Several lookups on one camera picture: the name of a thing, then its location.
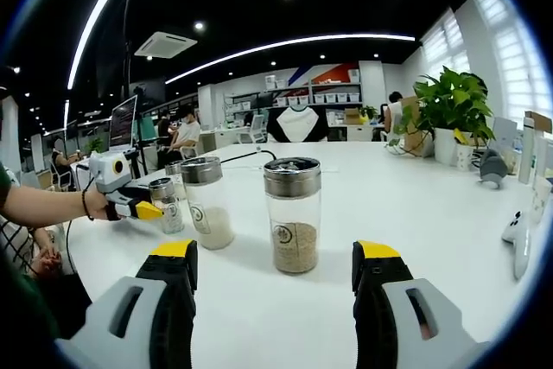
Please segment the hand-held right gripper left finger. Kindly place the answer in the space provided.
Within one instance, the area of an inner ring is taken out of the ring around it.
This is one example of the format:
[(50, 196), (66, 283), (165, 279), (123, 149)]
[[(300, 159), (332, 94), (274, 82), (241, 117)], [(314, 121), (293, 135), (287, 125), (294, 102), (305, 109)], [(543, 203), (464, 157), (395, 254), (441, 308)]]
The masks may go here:
[(196, 241), (163, 243), (88, 307), (71, 339), (55, 344), (72, 368), (189, 368), (197, 282)]

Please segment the person's left hand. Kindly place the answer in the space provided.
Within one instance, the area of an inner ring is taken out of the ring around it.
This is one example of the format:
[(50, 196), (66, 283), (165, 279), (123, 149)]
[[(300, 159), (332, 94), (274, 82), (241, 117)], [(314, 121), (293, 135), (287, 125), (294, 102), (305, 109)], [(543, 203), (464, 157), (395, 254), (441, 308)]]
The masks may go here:
[(105, 195), (100, 193), (96, 188), (88, 189), (85, 192), (85, 204), (88, 216), (94, 219), (105, 219), (109, 221), (120, 220), (121, 217), (109, 205), (109, 201)]

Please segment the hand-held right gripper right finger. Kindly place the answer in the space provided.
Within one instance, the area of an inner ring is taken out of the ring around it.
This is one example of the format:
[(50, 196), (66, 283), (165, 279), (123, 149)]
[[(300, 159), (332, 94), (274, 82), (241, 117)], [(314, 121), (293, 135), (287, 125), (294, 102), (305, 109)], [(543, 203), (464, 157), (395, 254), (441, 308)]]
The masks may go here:
[(388, 245), (353, 242), (358, 368), (469, 368), (488, 349), (461, 310)]

